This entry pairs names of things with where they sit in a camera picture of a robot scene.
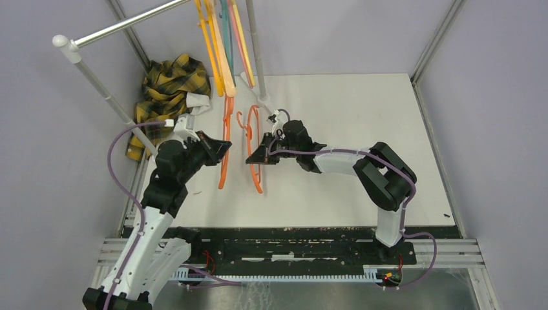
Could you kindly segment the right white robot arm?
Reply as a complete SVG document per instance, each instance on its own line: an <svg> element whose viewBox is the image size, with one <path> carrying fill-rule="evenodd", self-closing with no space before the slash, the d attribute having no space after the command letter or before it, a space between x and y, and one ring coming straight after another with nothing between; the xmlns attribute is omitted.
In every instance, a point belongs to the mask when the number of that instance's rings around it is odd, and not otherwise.
<svg viewBox="0 0 548 310"><path fill-rule="evenodd" d="M377 206L375 259L389 264L399 256L404 239L404 215L416 193L414 171L385 142L365 149L338 149L313 141L301 120L290 120L263 135L246 158L248 165L276 165L293 158L306 172L355 176Z"/></svg>

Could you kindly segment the pink wire hanger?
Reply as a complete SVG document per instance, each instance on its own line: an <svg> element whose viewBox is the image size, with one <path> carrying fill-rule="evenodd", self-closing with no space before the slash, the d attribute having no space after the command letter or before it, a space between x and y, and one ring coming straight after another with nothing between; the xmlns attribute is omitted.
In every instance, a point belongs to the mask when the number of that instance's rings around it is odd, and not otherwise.
<svg viewBox="0 0 548 310"><path fill-rule="evenodd" d="M249 60L249 54L247 50L242 23L241 23L239 12L238 12L238 7L236 4L236 1L228 0L227 2L228 2L229 14L231 16L231 22L233 27L235 28L235 35L237 38L238 49L240 52L240 57L241 57L242 65L244 68L244 74L247 78L249 87L253 89L253 87L255 86L255 79L253 76L253 71L251 69L251 63Z"/></svg>

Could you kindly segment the teal wire hanger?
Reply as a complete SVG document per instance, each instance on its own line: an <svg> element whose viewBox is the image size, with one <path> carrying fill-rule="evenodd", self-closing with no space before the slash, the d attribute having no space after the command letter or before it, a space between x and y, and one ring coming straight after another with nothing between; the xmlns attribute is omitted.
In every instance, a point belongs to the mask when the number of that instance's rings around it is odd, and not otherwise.
<svg viewBox="0 0 548 310"><path fill-rule="evenodd" d="M235 83L233 72L233 38L232 27L229 18L228 2L226 0L219 0L221 6L220 18L222 20L222 36L224 40L224 50L227 57L228 66L230 69L231 78Z"/></svg>

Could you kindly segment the yellow plastic hanger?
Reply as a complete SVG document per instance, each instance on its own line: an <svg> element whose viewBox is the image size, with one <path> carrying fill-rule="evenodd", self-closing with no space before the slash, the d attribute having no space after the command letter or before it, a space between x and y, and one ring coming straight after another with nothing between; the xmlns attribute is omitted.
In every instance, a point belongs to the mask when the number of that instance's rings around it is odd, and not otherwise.
<svg viewBox="0 0 548 310"><path fill-rule="evenodd" d="M246 76L248 78L248 82L249 82L250 87L253 88L253 87L256 86L256 81L255 81L255 77L254 77L254 74L253 74L253 71L252 71L252 68L251 68L251 61L249 59L248 47L247 47L247 44L246 44L244 29L243 29L240 14L239 14L239 11L238 11L237 2L232 0L230 6L231 6L232 11L234 13L236 28L237 28L238 37L239 37L239 42L240 42L240 46L242 47L242 61L243 61L244 66L245 66Z"/></svg>

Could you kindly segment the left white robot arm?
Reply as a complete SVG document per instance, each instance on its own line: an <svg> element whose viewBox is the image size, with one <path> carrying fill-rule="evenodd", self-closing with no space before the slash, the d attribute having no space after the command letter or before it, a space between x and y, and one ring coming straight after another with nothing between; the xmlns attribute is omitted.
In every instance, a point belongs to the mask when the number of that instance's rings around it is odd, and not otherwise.
<svg viewBox="0 0 548 310"><path fill-rule="evenodd" d="M98 288L88 288L85 309L152 309L173 273L185 261L203 255L200 233L177 228L156 256L158 245L188 195L187 182L203 167L218 165L232 146L202 131L197 139L170 139L160 144L156 167L138 202L140 221L133 229L114 268Z"/></svg>

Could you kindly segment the amber plastic hanger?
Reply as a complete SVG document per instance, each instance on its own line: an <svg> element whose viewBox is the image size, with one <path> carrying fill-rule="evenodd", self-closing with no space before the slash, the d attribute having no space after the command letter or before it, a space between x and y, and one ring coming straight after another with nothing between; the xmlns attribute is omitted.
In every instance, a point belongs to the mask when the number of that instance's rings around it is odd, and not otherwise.
<svg viewBox="0 0 548 310"><path fill-rule="evenodd" d="M214 1L205 0L204 6L207 12L207 19L205 22L207 23L207 27L209 29L206 32L209 33L207 42L211 49L213 75L217 86L217 94L219 97L223 97L226 93L222 62L222 49L224 46L218 27Z"/></svg>
<svg viewBox="0 0 548 310"><path fill-rule="evenodd" d="M194 4L196 6L196 10L198 12L199 22L198 26L202 29L202 35L204 37L205 45L207 48L207 53L209 57L209 62L211 64L213 77L215 80L216 85L216 91L217 95L219 97L224 96L224 84L222 81L222 76L220 69L218 67L218 63L216 60L216 48L215 48L215 39L213 38L213 29L211 28L211 25L209 23L209 19L205 17L203 13L203 6L202 2L200 0L194 0Z"/></svg>

